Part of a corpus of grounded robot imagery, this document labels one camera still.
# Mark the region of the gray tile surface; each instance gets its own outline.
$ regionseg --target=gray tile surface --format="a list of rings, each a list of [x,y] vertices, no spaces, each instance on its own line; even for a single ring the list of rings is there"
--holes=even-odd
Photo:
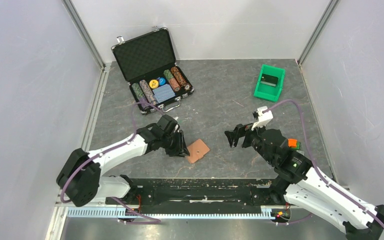
[[[182,99],[181,106],[168,114],[178,117],[187,145],[202,139],[210,152],[195,164],[190,164],[184,158],[168,157],[160,149],[126,161],[107,174],[126,174],[131,178],[275,178],[277,174],[258,153],[252,148],[230,148],[224,135],[224,131],[233,130],[237,124],[254,122],[252,112],[258,107],[274,104],[253,96],[262,64],[286,70],[279,100],[295,99],[300,103],[311,143],[310,149],[322,171],[332,176],[306,86],[293,59],[179,61],[178,65],[194,86],[195,92]],[[128,84],[118,65],[113,62],[91,150],[120,141],[132,133],[129,116],[133,103]],[[275,109],[273,115],[274,119],[268,128],[280,129],[285,137],[304,142],[295,106],[287,103]],[[154,112],[143,116],[136,107],[134,117],[139,128],[156,123],[160,115]]]

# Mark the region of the open briefcase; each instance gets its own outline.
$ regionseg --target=open briefcase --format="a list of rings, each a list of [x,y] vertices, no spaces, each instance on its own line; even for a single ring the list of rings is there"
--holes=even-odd
[[[179,107],[181,99],[190,96],[194,87],[176,64],[168,29],[154,29],[127,41],[118,36],[118,44],[111,50],[134,100],[151,103],[166,113]],[[155,112],[146,105],[138,107],[143,115]]]

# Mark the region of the wire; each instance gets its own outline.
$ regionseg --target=wire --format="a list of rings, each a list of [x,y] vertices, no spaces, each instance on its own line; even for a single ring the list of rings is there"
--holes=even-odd
[[[160,219],[157,219],[157,218],[153,218],[153,217],[150,217],[150,216],[146,216],[146,215],[143,215],[142,213],[140,212],[137,212],[133,209],[131,209],[130,207],[128,207],[124,202],[122,202],[120,199],[118,199],[117,197],[115,196],[112,196],[111,197],[114,201],[116,201],[118,204],[120,204],[121,206],[123,206],[125,209],[127,209],[128,211],[130,211],[132,214],[138,216],[138,217],[142,217],[144,219],[148,219],[148,220],[151,220],[151,221],[131,221],[131,222],[128,222],[128,221],[124,221],[124,224],[126,225],[148,225],[148,224],[160,224],[161,223],[161,220]]]
[[[322,175],[322,173],[320,172],[319,168],[317,167],[317,162],[316,160],[314,159],[313,157],[313,154],[312,152],[310,151],[310,145],[309,145],[309,141],[308,141],[308,138],[307,138],[307,132],[306,132],[306,126],[305,126],[305,123],[304,123],[304,112],[303,110],[301,109],[300,105],[298,105],[297,101],[293,100],[293,99],[285,99],[285,100],[282,100],[278,103],[276,103],[275,105],[269,107],[268,109],[262,111],[263,113],[266,113],[268,111],[271,111],[277,107],[279,107],[280,105],[282,104],[285,104],[285,103],[292,103],[295,105],[295,107],[298,109],[298,113],[299,113],[299,118],[301,120],[301,126],[302,126],[302,130],[304,132],[304,142],[305,142],[305,147],[307,149],[307,152],[308,152],[308,156],[309,156],[309,159],[313,165],[313,168],[315,169],[315,172],[317,173],[317,175],[320,177],[320,179],[325,183],[327,184],[329,187],[331,187],[333,190],[335,190],[336,192],[338,192],[340,195],[342,195],[343,197],[345,197],[347,200],[351,201],[353,204],[357,205],[360,209],[362,209],[363,211],[366,210],[366,208],[360,204],[358,201],[354,200],[353,198],[351,198],[350,196],[348,196],[345,192],[341,191],[340,189],[338,189],[337,187],[333,186],[333,185],[330,185],[328,180],[325,179],[325,177]],[[372,217],[383,229],[384,229],[384,223],[375,215],[373,214],[371,211],[367,211],[367,214]],[[308,219],[311,217],[311,213],[304,217],[303,219],[301,220],[304,220],[304,219]]]
[[[65,195],[65,193],[66,193],[66,191],[67,191],[67,188],[68,188],[69,184],[71,183],[71,181],[74,179],[74,177],[75,177],[75,176],[76,176],[76,175],[77,175],[77,174],[78,174],[78,173],[79,173],[79,172],[80,172],[86,165],[88,165],[88,164],[89,164],[90,162],[92,162],[93,160],[99,158],[100,154],[102,154],[102,155],[107,154],[107,153],[109,153],[109,152],[111,152],[111,151],[113,151],[113,150],[115,150],[115,149],[118,149],[118,148],[121,148],[121,147],[127,145],[128,142],[130,142],[130,141],[132,141],[133,139],[135,139],[135,137],[136,137],[136,133],[137,133],[137,129],[136,129],[136,122],[135,122],[135,118],[134,118],[133,112],[134,112],[135,106],[136,106],[136,105],[139,105],[139,104],[150,106],[150,107],[156,109],[161,115],[164,114],[163,111],[161,111],[161,109],[157,108],[156,106],[154,106],[154,105],[152,105],[152,104],[149,104],[148,102],[143,102],[143,101],[135,102],[135,103],[133,104],[132,108],[131,108],[131,115],[130,115],[130,116],[131,116],[131,123],[132,123],[132,125],[133,125],[133,135],[131,136],[131,138],[130,138],[129,140],[127,140],[127,141],[124,141],[124,142],[122,142],[122,143],[120,143],[120,144],[118,144],[118,145],[115,145],[115,146],[113,146],[113,147],[110,147],[110,148],[108,148],[108,149],[102,151],[101,153],[98,153],[98,154],[92,156],[91,158],[89,158],[88,160],[86,160],[84,163],[82,163],[80,166],[78,166],[78,168],[76,168],[76,170],[74,170],[74,172],[73,172],[73,173],[70,175],[70,177],[67,179],[67,181],[66,181],[65,184],[64,184],[64,187],[62,188],[61,195],[59,196],[59,198],[60,198],[60,200],[61,200],[62,203],[66,204],[66,203],[71,202],[70,199],[69,199],[69,200],[65,200],[65,199],[64,199],[64,195]],[[126,206],[125,204],[123,204],[121,201],[119,201],[118,198],[116,198],[116,197],[112,197],[112,198],[113,198],[116,202],[118,202],[118,203],[120,203],[121,205],[123,205],[123,207],[125,207],[127,210],[129,210],[129,211],[133,211],[131,208],[129,208],[128,206]],[[158,223],[161,223],[161,220],[159,220],[159,219],[155,219],[155,218],[152,218],[152,217],[146,217],[146,216],[143,215],[143,214],[140,214],[140,215],[138,215],[138,216],[141,216],[141,217],[146,218],[146,219],[154,220],[154,221],[158,220],[158,221],[159,221]],[[135,222],[134,224],[142,224],[142,225],[143,225],[143,224],[156,224],[156,223],[154,223],[154,222]]]

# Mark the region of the green object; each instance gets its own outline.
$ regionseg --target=green object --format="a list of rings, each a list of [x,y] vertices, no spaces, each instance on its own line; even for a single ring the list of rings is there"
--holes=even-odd
[[[262,83],[263,74],[278,78],[276,86],[270,86]],[[261,72],[259,73],[257,86],[255,87],[254,97],[276,102],[279,100],[279,96],[281,95],[284,78],[284,69],[263,64]]]
[[[296,147],[290,147],[291,149],[300,150],[301,143],[299,141],[296,142]]]

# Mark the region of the green plastic bin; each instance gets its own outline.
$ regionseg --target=green plastic bin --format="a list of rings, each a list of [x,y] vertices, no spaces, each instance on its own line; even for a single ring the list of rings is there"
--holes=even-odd
[[[266,85],[261,83],[263,74],[278,78],[276,86]],[[281,95],[285,78],[285,69],[263,64],[259,73],[257,86],[255,87],[254,97],[276,102]]]

